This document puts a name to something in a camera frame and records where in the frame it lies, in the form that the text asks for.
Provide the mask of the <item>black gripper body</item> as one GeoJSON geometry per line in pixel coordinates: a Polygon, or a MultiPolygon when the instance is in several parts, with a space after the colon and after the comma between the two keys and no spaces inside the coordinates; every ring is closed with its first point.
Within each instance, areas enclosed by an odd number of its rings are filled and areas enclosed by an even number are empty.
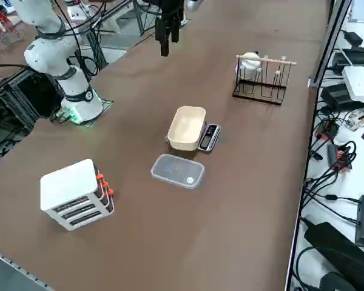
{"type": "Polygon", "coordinates": [[[151,5],[155,5],[161,9],[164,15],[173,15],[174,13],[183,19],[184,1],[183,0],[148,0],[151,5]]]}

